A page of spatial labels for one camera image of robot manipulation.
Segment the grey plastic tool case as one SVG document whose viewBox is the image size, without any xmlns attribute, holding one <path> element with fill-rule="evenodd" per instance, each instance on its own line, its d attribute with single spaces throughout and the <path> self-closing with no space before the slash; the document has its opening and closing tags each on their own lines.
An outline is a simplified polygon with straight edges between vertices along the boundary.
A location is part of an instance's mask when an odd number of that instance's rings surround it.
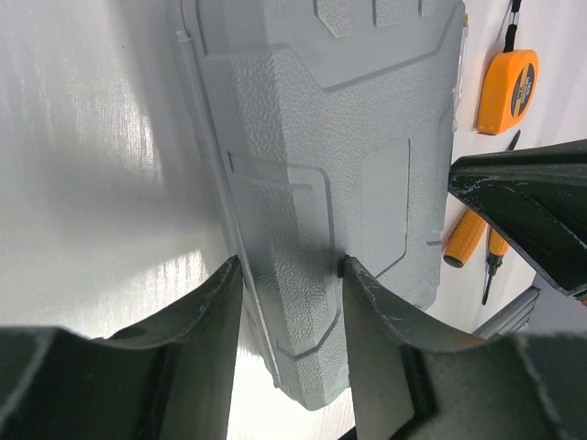
<svg viewBox="0 0 587 440">
<path fill-rule="evenodd" d="M 339 267 L 436 299 L 461 1 L 174 1 L 186 101 L 274 384 L 349 385 Z"/>
</svg>

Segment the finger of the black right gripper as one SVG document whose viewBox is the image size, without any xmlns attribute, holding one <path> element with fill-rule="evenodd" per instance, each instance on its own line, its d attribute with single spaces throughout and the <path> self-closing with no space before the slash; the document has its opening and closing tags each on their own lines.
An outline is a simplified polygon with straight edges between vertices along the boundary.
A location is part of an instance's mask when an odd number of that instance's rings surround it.
<svg viewBox="0 0 587 440">
<path fill-rule="evenodd" d="M 585 140 L 461 157 L 448 189 L 553 289 L 585 300 Z"/>
</svg>

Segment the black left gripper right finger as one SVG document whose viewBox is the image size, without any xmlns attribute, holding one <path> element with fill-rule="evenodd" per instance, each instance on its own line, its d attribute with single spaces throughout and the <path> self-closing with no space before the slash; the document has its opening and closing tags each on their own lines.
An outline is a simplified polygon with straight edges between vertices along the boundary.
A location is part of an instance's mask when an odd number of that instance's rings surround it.
<svg viewBox="0 0 587 440">
<path fill-rule="evenodd" d="M 486 340 L 340 261 L 355 439 L 583 439 L 586 337 Z"/>
</svg>

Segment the orange handle thick screwdriver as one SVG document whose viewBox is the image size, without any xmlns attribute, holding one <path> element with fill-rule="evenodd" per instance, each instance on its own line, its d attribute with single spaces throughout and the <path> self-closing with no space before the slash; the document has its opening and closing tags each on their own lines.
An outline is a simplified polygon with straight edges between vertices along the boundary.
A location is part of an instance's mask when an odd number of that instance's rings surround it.
<svg viewBox="0 0 587 440">
<path fill-rule="evenodd" d="M 486 222 L 474 211 L 468 210 L 452 231 L 443 260 L 453 268 L 462 268 L 479 245 L 485 228 Z"/>
</svg>

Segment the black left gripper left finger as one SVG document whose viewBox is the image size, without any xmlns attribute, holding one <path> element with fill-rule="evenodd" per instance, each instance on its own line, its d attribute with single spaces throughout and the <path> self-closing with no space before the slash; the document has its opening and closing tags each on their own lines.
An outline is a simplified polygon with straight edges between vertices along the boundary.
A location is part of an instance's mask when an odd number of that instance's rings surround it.
<svg viewBox="0 0 587 440">
<path fill-rule="evenodd" d="M 1 330 L 4 439 L 223 439 L 242 272 L 201 286 L 108 338 L 53 326 Z"/>
</svg>

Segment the orange tape measure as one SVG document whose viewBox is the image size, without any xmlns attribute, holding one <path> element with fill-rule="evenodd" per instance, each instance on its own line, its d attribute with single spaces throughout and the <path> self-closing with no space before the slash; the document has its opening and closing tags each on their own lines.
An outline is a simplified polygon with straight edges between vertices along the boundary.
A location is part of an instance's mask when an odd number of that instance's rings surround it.
<svg viewBox="0 0 587 440">
<path fill-rule="evenodd" d="M 475 129 L 484 135 L 499 135 L 518 125 L 532 102 L 537 84 L 539 59 L 532 49 L 516 49 L 521 1 L 513 1 L 505 32 L 504 48 L 485 74 Z"/>
</svg>

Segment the aluminium frame rail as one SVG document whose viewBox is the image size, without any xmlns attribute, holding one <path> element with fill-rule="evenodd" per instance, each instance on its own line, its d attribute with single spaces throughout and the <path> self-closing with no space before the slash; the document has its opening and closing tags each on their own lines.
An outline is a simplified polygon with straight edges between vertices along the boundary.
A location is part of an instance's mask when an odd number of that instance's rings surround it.
<svg viewBox="0 0 587 440">
<path fill-rule="evenodd" d="M 488 319 L 472 334 L 491 340 L 512 332 L 522 330 L 532 314 L 541 290 L 535 286 L 528 287 L 503 309 Z"/>
</svg>

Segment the orange handle slim screwdriver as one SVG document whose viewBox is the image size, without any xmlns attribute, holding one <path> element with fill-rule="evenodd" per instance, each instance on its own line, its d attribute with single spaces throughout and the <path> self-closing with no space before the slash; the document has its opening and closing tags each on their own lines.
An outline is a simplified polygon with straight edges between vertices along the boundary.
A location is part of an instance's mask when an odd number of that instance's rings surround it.
<svg viewBox="0 0 587 440">
<path fill-rule="evenodd" d="M 482 295 L 482 305 L 486 305 L 488 302 L 493 278 L 497 270 L 503 264 L 503 259 L 507 251 L 509 250 L 509 244 L 506 240 L 492 227 L 490 228 L 489 241 L 487 248 L 487 280 Z"/>
</svg>

